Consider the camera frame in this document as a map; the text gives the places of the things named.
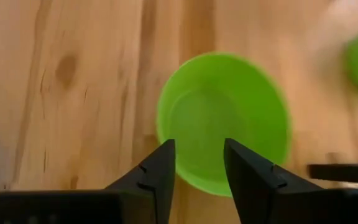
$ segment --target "wood grain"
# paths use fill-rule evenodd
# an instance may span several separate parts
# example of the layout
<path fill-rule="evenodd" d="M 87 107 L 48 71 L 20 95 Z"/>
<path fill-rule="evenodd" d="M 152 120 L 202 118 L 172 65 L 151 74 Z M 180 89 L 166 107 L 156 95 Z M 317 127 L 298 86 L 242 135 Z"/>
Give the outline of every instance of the wood grain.
<path fill-rule="evenodd" d="M 358 162 L 353 0 L 0 0 L 0 190 L 98 189 L 157 146 L 161 88 L 184 61 L 231 52 L 283 91 L 286 167 Z M 324 187 L 335 183 L 316 181 Z M 231 198 L 176 177 L 170 223 L 239 223 Z"/>

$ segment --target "table surface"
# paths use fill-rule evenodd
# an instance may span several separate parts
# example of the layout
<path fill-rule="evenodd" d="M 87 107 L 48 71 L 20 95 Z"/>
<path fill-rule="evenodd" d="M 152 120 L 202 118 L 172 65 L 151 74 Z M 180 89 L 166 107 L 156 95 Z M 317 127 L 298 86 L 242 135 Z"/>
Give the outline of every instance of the table surface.
<path fill-rule="evenodd" d="M 287 169 L 358 162 L 358 89 L 343 64 L 357 34 L 353 0 L 0 0 L 0 190 L 113 182 L 158 146 L 167 78 L 212 51 L 249 59 L 282 89 Z M 171 223 L 239 219 L 231 198 L 177 177 Z"/>

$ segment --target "black object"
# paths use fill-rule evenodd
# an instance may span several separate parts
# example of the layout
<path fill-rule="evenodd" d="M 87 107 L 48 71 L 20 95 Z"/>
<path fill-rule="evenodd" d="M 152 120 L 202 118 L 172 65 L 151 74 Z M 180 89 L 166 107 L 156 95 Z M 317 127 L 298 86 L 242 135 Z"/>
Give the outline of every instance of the black object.
<path fill-rule="evenodd" d="M 0 193 L 0 223 L 168 223 L 174 178 L 168 140 L 104 190 Z"/>
<path fill-rule="evenodd" d="M 243 224 L 358 223 L 358 189 L 322 189 L 227 139 L 227 179 Z M 312 178 L 358 182 L 358 164 L 309 166 Z M 103 190 L 0 193 L 0 223 L 166 224 L 175 143 L 168 140 Z"/>
<path fill-rule="evenodd" d="M 232 139 L 224 160 L 241 223 L 358 223 L 358 189 L 322 189 Z M 317 179 L 358 181 L 357 164 L 312 165 L 310 172 Z"/>

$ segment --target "black plastic part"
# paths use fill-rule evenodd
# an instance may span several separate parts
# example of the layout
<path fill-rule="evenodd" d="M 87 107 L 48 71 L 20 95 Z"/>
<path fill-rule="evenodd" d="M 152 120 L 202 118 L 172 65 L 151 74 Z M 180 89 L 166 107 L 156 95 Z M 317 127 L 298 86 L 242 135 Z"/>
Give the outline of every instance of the black plastic part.
<path fill-rule="evenodd" d="M 241 223 L 358 223 L 358 189 L 322 189 L 227 139 L 227 179 Z"/>
<path fill-rule="evenodd" d="M 168 223 L 175 142 L 168 140 L 104 190 L 0 193 L 0 223 Z"/>
<path fill-rule="evenodd" d="M 308 172 L 314 179 L 358 183 L 358 164 L 311 164 Z"/>
<path fill-rule="evenodd" d="M 175 182 L 175 141 L 165 141 L 124 177 L 106 189 L 152 192 L 157 223 L 168 223 Z"/>

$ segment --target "wood knot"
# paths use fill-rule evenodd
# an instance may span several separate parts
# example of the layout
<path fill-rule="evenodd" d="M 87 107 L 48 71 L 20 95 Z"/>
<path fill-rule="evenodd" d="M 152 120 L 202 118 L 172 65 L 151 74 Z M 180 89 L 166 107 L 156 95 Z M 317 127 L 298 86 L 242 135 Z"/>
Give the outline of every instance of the wood knot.
<path fill-rule="evenodd" d="M 77 61 L 78 60 L 75 55 L 66 55 L 61 59 L 58 67 L 56 68 L 56 79 L 65 89 L 69 88 L 73 83 Z"/>

